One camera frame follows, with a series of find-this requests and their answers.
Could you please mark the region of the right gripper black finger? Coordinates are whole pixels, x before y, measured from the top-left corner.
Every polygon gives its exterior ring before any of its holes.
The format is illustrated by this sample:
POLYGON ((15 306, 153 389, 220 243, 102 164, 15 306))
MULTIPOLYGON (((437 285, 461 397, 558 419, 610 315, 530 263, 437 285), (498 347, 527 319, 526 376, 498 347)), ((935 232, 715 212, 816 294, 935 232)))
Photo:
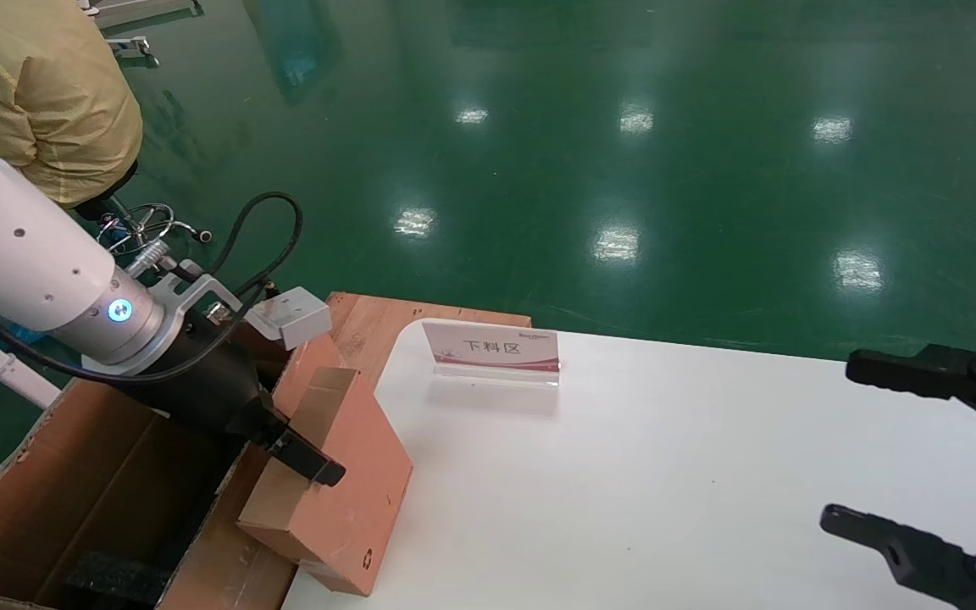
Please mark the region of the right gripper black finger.
POLYGON ((822 510, 829 535, 876 551, 902 587, 957 609, 976 609, 976 555, 937 535, 836 503, 822 510))
POLYGON ((976 351, 937 344, 910 357, 856 350, 847 359, 846 377, 915 397, 956 399, 976 412, 976 351))

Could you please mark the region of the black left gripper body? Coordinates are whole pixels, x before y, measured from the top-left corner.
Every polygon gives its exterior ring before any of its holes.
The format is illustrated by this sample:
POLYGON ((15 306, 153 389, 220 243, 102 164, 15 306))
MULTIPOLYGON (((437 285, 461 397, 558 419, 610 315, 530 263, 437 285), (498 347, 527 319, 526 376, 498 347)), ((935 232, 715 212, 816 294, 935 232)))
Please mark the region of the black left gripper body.
POLYGON ((256 360, 236 339, 217 342, 174 378, 130 383, 128 395, 194 430, 235 435, 258 446, 281 443, 287 436, 286 417, 261 383, 256 360))

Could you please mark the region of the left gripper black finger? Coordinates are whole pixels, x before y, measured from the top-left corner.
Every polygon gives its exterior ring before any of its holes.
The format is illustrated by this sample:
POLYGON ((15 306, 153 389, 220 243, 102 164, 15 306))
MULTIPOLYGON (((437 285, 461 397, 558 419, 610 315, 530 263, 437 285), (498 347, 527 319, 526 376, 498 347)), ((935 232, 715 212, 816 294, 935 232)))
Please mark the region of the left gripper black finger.
POLYGON ((333 487, 347 474, 342 464, 311 444, 276 412, 261 419, 261 445, 272 458, 307 481, 333 487))

